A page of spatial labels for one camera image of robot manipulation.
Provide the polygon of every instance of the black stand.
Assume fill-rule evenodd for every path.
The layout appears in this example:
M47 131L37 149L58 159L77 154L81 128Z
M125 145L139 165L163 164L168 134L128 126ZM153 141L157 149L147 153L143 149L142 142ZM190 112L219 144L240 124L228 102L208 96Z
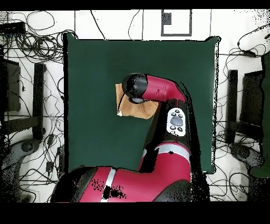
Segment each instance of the black stand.
M43 80L46 66L34 65L33 116L4 122L1 134L9 135L32 128L33 138L25 139L7 149L2 164L2 199L4 202L22 202L19 194L19 171L25 156L36 152L45 133L43 128Z

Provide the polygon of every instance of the wire bundle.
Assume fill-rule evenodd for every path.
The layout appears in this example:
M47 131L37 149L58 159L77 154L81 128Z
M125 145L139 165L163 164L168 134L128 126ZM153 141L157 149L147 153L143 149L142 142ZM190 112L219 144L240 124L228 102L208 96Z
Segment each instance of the wire bundle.
M224 76L226 77L226 79L223 80L222 82L220 82L220 83L218 84L218 86L224 84L224 83L228 80L228 76L225 74L225 68L227 68L227 73L229 73L229 69L228 69L228 66L227 66L227 65L228 65L231 61L233 61L234 59L236 59L239 55L244 55L244 53L247 52L247 51L256 51L256 53L255 53L255 54L256 54L255 58L259 58L259 57L263 56L263 55L266 53L266 47L265 47L265 45L263 45L263 44L258 44L257 46L255 46L255 47L253 47L253 48L251 48L251 49L249 49L249 50L242 50L242 49L239 47L239 42L240 42L240 40L241 40L244 36L246 36L246 35L248 35L248 34L243 35L243 36L239 39L239 41L238 41L238 43L237 43L238 48L233 48L233 49L231 49L231 50L229 51L229 55L228 55L228 57L227 57L227 59L226 59L225 66L224 66L224 68L223 68L223 73L224 73ZM258 46L263 46L264 49L265 49L265 51L264 51L264 53L263 53L262 55L259 55L259 54L258 54L258 51L257 51L257 49L256 49L256 47L258 47ZM234 55L235 57L232 58L230 61L228 61L229 57L231 57L231 56L233 56L233 55ZM222 158L222 157L224 157L224 156L226 156L228 153L230 154L230 152L229 152L229 145L228 145L228 144L225 144L225 138L224 138L224 136L226 135L226 129L225 129L223 123L225 123L226 121L222 121L222 118L223 118L223 107L227 104L227 102L225 102L224 104L221 104L221 103L219 102L219 100L221 100L221 99L223 99L223 98L225 98L225 97L227 97L227 95L226 95L226 96L223 96L223 97L221 97L221 98L219 98L219 99L217 99L217 102L216 102L216 103L219 104L219 106L217 106L217 108L219 107L219 108L220 108L220 112L221 112L221 118L220 118L219 121L216 122L216 124L217 124L217 127L218 127L218 126L221 127L222 130L219 131L218 135L215 136L215 139L213 138L213 141L214 141L214 140L216 141L215 144L217 144L217 143L218 143L218 144L224 143L224 145L219 146L219 147L216 147L215 150L222 150L222 151L226 152L226 154L224 154L224 155L221 156L221 157L215 158L216 160L217 160L217 159L220 159L220 158ZM252 143L252 144L253 144L252 147L254 147L254 144L255 144L256 141L253 141L253 142L244 142L244 141L247 139L247 137L246 137L245 135L236 133L236 136L242 137L242 138L240 139L240 141L239 141L240 144L250 144L250 143ZM239 186L236 186L236 185L234 185L234 184L231 183L231 178L232 178L234 175L236 175L236 174L243 175L243 176L245 176L245 177L247 177L247 178L249 179L249 177L248 177L246 174L241 173L241 172L236 172L236 173L231 174L231 175L229 176L229 178L228 178L227 175L226 175L226 173L225 173L218 165L215 164L215 166L216 166L219 170L221 170L221 171L223 172L223 174L224 174L224 176L225 176L225 179L221 179L221 180L218 180L218 181L213 182L213 181L211 180L211 178L209 177L209 175L208 175L208 178L209 178L210 181L212 182L212 184L210 184L209 186L210 186L210 187L211 187L211 186L216 186L216 187L219 187L219 188L220 188L220 186L225 186L225 187L226 187L226 191L224 192L224 191L220 188L221 191L223 191L224 194L211 194L210 197L212 197L212 198L214 198L214 199L216 199L216 200L218 200L218 201L223 201L223 199L220 198L220 197L227 196L227 197L232 201L232 199L227 195L228 187L229 187L229 190L230 190L232 196L234 197L234 199L235 199L236 201L238 201L238 199L235 197L234 193L240 191L240 192L244 193L245 195L247 195L247 192L246 192L246 190L245 190L244 187L248 187L248 186L242 186L241 184L240 184ZM217 185L217 184L216 184L217 182L220 182L220 181L225 181L225 185Z
M4 56L7 57L7 58L18 58L25 69L26 69L26 67L25 67L24 63L22 62L21 58L26 58L26 59L28 59L28 61L30 61L32 63L36 63L35 60L38 60L39 62L41 61L42 63L47 62L47 61L53 61L53 62L56 62L56 63L63 63L62 62L62 59L63 59L63 54L62 54L63 53L63 45L62 45L63 34L64 33L71 33L75 38L78 38L77 35L71 30L65 30L65 31L62 31L62 32L49 34L49 35L38 35L36 31L49 29L49 28L53 27L54 24L55 24L53 16L50 13L44 11L44 12L50 14L51 17L53 18L53 25L50 26L50 27L46 27L44 29L34 29L34 28L32 28L29 25L29 22L28 22L29 17L31 15L33 15L34 13L38 13L38 12L41 12L41 11L30 13L27 17L23 13L12 13L12 14L23 14L24 15L25 21L23 21L23 22L26 23L26 25L28 27L28 30L23 35L13 35L13 36L2 35L1 39L0 39L0 43L4 46ZM18 22L18 21L21 21L21 20L11 20L11 19L9 19L8 18L8 13L7 13L7 16L4 19L0 20L1 23L10 22L10 21ZM10 50L14 50L14 52L17 54L17 57L9 57L8 53L10 52ZM18 55L18 53L16 52L16 50L20 50L23 53L24 56L20 57ZM28 78L23 77L23 76L20 75L21 78L23 78L24 80L26 80L26 81L30 82L31 84L33 84L32 77L31 77L31 75L30 75L30 73L28 72L27 69L26 69L26 72L30 76L30 80ZM56 86L56 88L57 88L57 90L59 92L59 96L62 97L61 94L64 94L64 93L59 89L59 82L64 77L62 77L58 81L58 84L56 84L56 82L55 82L53 76L51 75L50 71L48 71L48 73L50 74L51 78L54 81L54 84L55 84L55 86ZM52 93L52 91L45 84L45 81L44 81L44 85L47 87L49 92ZM30 114L30 112L28 110L28 107L27 107L25 101L22 99L21 96L18 96L18 97L20 97L20 99L24 102L24 105L25 105L25 107L26 107L26 109L28 111L29 117L31 117L31 114ZM36 172L41 175L37 180L32 180L33 182L31 184L21 184L19 186L21 191L31 193L31 194L34 195L33 202L36 200L36 193L31 191L31 190L27 190L30 186L49 185L49 184L52 184L52 183L56 183L56 181L52 181L52 177L53 177L54 172L56 172L57 177L59 178L59 166L56 164L57 153L53 153L52 149L53 149L53 146L57 142L59 143L60 146L63 146L63 144L64 144L63 142L61 142L61 138L63 136L63 130L61 128L61 126L63 126L63 119L62 119L63 114L61 114L60 116L57 116L60 113L60 111L58 110L58 108L56 106L56 103L55 103L54 106L55 106L56 110L58 111L58 113L53 118L51 116L49 116L49 114L47 113L45 103L52 97L56 98L56 102L59 100L57 97L55 97L52 94L50 94L48 97L44 97L44 99L43 99L44 111L47 114L47 117L50 117L50 119L51 119L51 130L48 133L48 135L46 137L44 137L44 139L43 139L43 147L42 147L43 148L43 153L39 157L37 157L37 158L35 158L33 160L37 160L38 158L41 158L42 156L44 157L44 159L43 159L43 161L41 162L40 166L37 169L29 169L20 178L20 181L26 181L26 180L24 180L25 177L32 176ZM13 134L12 137L9 137L9 136L7 137L8 148L10 147L11 139L18 133L19 132L16 132L15 134ZM50 146L47 146L46 141L48 140L49 136L54 136L54 140L53 140L53 143ZM45 176L44 175L45 172L41 173L39 171L39 169L41 168L42 164L45 161L53 163L54 169L53 169L53 173L51 174L51 177ZM41 177L46 178L46 181L39 180Z

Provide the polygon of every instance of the black frame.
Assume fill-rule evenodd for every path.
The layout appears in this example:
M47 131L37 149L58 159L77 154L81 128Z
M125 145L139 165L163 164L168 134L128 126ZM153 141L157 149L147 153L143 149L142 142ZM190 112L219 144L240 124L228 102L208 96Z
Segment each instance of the black frame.
M33 138L41 141L43 129L43 80L46 65L35 63L34 65L34 86L33 86L33 116L29 118L19 118L4 122L3 134L9 135L14 132L32 128Z
M171 21L166 21L166 15L171 18L171 13L161 10L161 36L192 36L192 10L189 12L189 33L186 34L164 34L163 26L171 24Z
M246 135L248 138L258 140L263 139L262 126L256 126L245 122L237 122L237 83L238 71L229 70L228 74L228 97L227 97L227 115L225 143L232 144L235 141L236 132Z

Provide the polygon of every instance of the black border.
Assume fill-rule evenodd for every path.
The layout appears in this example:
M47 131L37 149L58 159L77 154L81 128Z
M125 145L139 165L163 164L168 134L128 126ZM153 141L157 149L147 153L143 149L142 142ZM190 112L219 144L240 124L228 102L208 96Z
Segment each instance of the black border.
M64 60L64 90L67 94L64 95L64 139L65 156L64 156L64 173L69 172L69 71L68 71L68 34L63 34L63 60Z

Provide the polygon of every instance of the control buttons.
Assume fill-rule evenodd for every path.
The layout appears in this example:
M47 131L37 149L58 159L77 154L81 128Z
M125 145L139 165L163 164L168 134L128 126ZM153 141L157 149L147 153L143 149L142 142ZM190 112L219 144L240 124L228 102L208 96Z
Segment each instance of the control buttons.
M183 126L183 120L180 117L172 117L170 122L175 126Z
M175 107L168 111L166 131L178 137L186 135L186 115L181 108Z

